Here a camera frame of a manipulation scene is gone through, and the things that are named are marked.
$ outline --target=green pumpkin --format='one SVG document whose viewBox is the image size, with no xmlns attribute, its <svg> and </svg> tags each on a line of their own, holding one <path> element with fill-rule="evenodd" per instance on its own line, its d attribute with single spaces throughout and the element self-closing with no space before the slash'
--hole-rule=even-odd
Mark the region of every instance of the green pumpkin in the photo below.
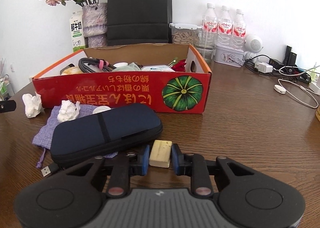
<svg viewBox="0 0 320 228">
<path fill-rule="evenodd" d="M 162 90 L 164 104 L 175 111 L 191 110 L 202 97 L 202 83 L 189 76 L 171 79 Z"/>
</svg>

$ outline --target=charging cable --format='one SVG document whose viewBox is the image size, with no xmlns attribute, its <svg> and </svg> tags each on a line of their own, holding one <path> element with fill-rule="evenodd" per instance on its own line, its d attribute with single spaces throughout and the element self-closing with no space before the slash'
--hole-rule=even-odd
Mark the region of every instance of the charging cable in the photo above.
<svg viewBox="0 0 320 228">
<path fill-rule="evenodd" d="M 304 74 L 304 73 L 306 73 L 306 72 L 309 72 L 309 71 L 311 71 L 311 70 L 313 70 L 313 69 L 315 69 L 315 68 L 318 68 L 318 67 L 320 67 L 320 65 L 318 65 L 318 66 L 316 66 L 316 67 L 313 67 L 313 68 L 310 68 L 310 69 L 308 69 L 308 70 L 305 70 L 305 71 L 303 71 L 302 73 L 298 73 L 298 74 L 284 74 L 284 73 L 282 72 L 282 69 L 284 69 L 284 68 L 298 68 L 298 69 L 300 69 L 299 67 L 294 67 L 294 66 L 284 66 L 284 67 L 280 68 L 279 70 L 276 70 L 276 69 L 275 69 L 275 71 L 279 71 L 279 73 L 282 74 L 282 75 L 284 75 L 284 76 L 296 77 L 296 76 L 300 76 L 300 75 L 302 75 L 302 74 Z"/>
<path fill-rule="evenodd" d="M 290 93 L 286 88 L 284 88 L 284 86 L 281 84 L 281 81 L 285 81 L 285 82 L 294 84 L 295 86 L 299 87 L 301 90 L 303 90 L 305 93 L 307 93 L 309 96 L 311 96 L 311 97 L 313 98 L 313 100 L 317 103 L 317 106 L 316 106 L 316 107 L 313 107 L 313 106 L 311 106 L 310 104 L 305 103 L 305 102 L 303 102 L 302 100 L 299 100 L 296 96 L 294 96 L 294 95 L 293 95 L 292 93 Z M 278 79 L 278 82 L 279 82 L 279 85 L 282 86 L 282 87 L 287 91 L 287 93 L 289 93 L 296 101 L 300 102 L 301 104 L 303 104 L 303 105 L 305 105 L 305 106 L 307 106 L 307 107 L 309 107 L 309 108 L 313 108 L 313 109 L 318 108 L 319 103 L 317 102 L 317 100 L 315 99 L 315 97 L 314 97 L 311 93 L 320 96 L 319 94 L 317 94 L 317 93 L 315 93 L 315 92 L 313 92 L 313 91 L 311 91 L 311 90 L 308 90 L 308 89 L 306 89 L 305 87 L 303 87 L 303 86 L 301 86 L 301 85 L 295 84 L 295 83 L 292 82 L 292 81 L 287 81 L 287 80 L 283 80 L 283 79 Z"/>
<path fill-rule="evenodd" d="M 94 59 L 94 58 L 81 58 L 79 60 L 78 66 L 83 73 L 96 73 L 96 71 L 91 69 L 86 64 L 94 65 L 103 72 L 111 72 L 113 69 L 115 69 L 115 67 L 112 64 L 108 63 L 105 60 Z"/>
</svg>

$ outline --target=sponge block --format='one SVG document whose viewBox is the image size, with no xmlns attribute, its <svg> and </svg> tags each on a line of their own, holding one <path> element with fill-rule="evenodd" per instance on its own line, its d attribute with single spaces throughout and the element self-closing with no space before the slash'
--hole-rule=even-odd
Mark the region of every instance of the sponge block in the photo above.
<svg viewBox="0 0 320 228">
<path fill-rule="evenodd" d="M 155 140 L 150 153 L 149 165 L 168 168 L 172 141 Z"/>
</svg>

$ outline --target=white tissue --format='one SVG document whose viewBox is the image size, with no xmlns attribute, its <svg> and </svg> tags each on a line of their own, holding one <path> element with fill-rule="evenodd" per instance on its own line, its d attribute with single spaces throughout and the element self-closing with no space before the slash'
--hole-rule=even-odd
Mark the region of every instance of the white tissue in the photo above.
<svg viewBox="0 0 320 228">
<path fill-rule="evenodd" d="M 61 109 L 59 110 L 58 114 L 58 121 L 59 123 L 75 120 L 79 116 L 80 112 L 80 102 L 77 101 L 76 105 L 74 105 L 69 100 L 63 100 L 61 103 Z"/>
<path fill-rule="evenodd" d="M 32 96 L 31 94 L 23 94 L 22 100 L 25 105 L 26 116 L 31 119 L 36 117 L 42 108 L 41 95 L 37 94 Z"/>
</svg>

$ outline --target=milk carton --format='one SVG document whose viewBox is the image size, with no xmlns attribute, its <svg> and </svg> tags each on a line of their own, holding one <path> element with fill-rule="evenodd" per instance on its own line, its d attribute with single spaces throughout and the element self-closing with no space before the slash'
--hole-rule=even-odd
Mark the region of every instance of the milk carton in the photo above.
<svg viewBox="0 0 320 228">
<path fill-rule="evenodd" d="M 70 30 L 73 51 L 78 51 L 85 48 L 85 40 L 83 36 L 83 22 L 82 11 L 78 11 L 72 14 L 70 18 Z"/>
</svg>

